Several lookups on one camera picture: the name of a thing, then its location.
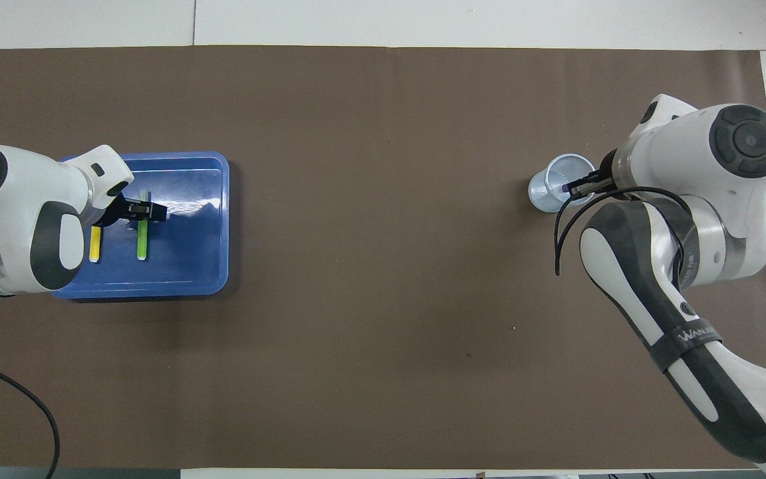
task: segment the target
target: blue plastic tray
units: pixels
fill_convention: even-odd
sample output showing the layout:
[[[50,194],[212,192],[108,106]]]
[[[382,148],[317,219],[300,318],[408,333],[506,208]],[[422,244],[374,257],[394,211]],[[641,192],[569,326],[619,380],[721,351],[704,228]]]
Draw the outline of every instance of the blue plastic tray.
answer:
[[[100,261],[88,261],[57,297],[160,297],[221,291],[229,275],[229,164],[218,152],[121,155],[134,174],[122,191],[168,207],[166,222],[150,222],[147,258],[136,257],[137,223],[103,228]]]

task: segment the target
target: yellow marker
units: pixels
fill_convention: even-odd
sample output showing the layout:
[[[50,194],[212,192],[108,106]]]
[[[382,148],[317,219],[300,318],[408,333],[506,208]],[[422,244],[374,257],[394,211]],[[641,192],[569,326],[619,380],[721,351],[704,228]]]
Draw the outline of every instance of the yellow marker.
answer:
[[[90,252],[88,259],[91,263],[100,261],[100,242],[102,242],[102,228],[98,226],[90,227]]]

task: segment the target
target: black cable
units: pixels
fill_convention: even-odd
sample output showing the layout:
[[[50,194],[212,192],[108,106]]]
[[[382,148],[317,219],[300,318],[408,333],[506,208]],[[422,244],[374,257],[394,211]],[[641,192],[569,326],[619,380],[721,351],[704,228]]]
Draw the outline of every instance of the black cable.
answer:
[[[664,195],[665,197],[668,197],[669,199],[675,201],[675,203],[678,203],[678,205],[681,206],[682,209],[685,210],[685,212],[687,212],[689,215],[691,214],[690,213],[690,207],[688,206],[688,204],[684,200],[682,200],[682,198],[680,196],[678,196],[675,193],[672,193],[672,191],[667,191],[666,189],[661,189],[661,188],[651,188],[651,187],[621,188],[621,189],[617,189],[615,191],[611,191],[611,192],[605,193],[605,194],[603,194],[603,195],[601,195],[599,197],[596,197],[596,199],[593,199],[592,201],[590,201],[589,203],[587,203],[583,207],[581,207],[580,210],[575,212],[575,215],[572,216],[572,219],[569,220],[569,222],[566,224],[566,227],[563,228],[563,233],[561,234],[559,239],[557,239],[557,237],[555,237],[555,245],[554,245],[554,273],[555,273],[556,276],[560,276],[560,255],[561,255],[561,252],[563,250],[563,242],[565,242],[566,236],[569,235],[569,230],[572,229],[572,226],[575,224],[575,222],[578,220],[578,218],[581,218],[581,215],[583,215],[587,210],[589,210],[590,208],[592,208],[596,204],[601,203],[602,201],[607,200],[608,198],[613,198],[613,197],[621,195],[621,194],[636,193],[636,192],[655,193],[655,194]],[[559,227],[559,224],[560,224],[560,215],[561,215],[561,213],[563,213],[563,210],[565,209],[565,207],[569,203],[571,203],[571,200],[572,200],[572,198],[570,197],[569,200],[567,200],[563,204],[563,206],[561,207],[561,210],[559,210],[557,212],[557,218],[555,220],[555,226],[556,226],[555,234],[556,235],[557,235],[557,227]],[[678,240],[678,236],[676,236],[675,231],[673,231],[672,228],[669,228],[669,225],[668,225],[668,229],[669,229],[670,233],[672,234],[673,238],[678,243],[677,254],[678,254],[679,251],[681,252],[681,255],[679,255],[679,257],[678,257],[679,261],[681,261],[681,258],[684,258],[684,248],[683,248],[681,242]],[[677,266],[677,264],[675,264],[675,262],[674,262],[674,264],[673,264],[673,284],[674,285],[678,284],[678,274],[676,273],[677,269],[680,269],[680,264],[678,264],[678,266]]]
[[[58,467],[58,457],[61,455],[61,438],[58,436],[58,425],[55,424],[55,418],[52,417],[52,412],[49,412],[48,407],[46,407],[46,405],[43,404],[43,402],[40,401],[36,395],[31,393],[31,391],[28,391],[25,386],[19,384],[13,379],[10,379],[3,373],[0,373],[0,379],[15,387],[19,392],[28,397],[28,399],[31,399],[31,401],[35,403],[41,411],[43,411],[43,415],[46,416],[46,419],[48,419],[49,427],[52,428],[52,440],[55,442],[55,454],[52,455],[52,464],[49,464],[49,472],[46,473],[46,479],[51,479],[52,475],[55,473],[55,469]]]

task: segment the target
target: black strap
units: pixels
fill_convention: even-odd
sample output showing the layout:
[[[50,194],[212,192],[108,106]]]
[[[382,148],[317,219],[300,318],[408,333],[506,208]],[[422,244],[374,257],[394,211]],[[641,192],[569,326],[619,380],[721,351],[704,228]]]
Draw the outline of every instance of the black strap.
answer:
[[[658,366],[660,372],[665,372],[672,363],[678,361],[690,349],[698,348],[711,343],[711,341],[723,342],[711,323],[707,319],[697,318],[677,325],[672,330],[666,331],[650,348],[650,356]]]

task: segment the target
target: brown mat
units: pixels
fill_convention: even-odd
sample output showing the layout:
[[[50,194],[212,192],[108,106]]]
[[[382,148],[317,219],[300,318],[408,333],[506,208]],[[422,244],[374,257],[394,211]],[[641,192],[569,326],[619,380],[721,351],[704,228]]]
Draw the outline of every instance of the brown mat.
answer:
[[[554,217],[525,194],[561,152],[601,160],[662,92],[765,104],[757,52],[0,51],[0,143],[232,166],[224,291],[0,300],[0,369],[57,416],[63,466],[748,466],[576,241],[553,276]],[[766,270],[690,297],[766,367]],[[0,466],[50,454],[43,417],[0,384]]]

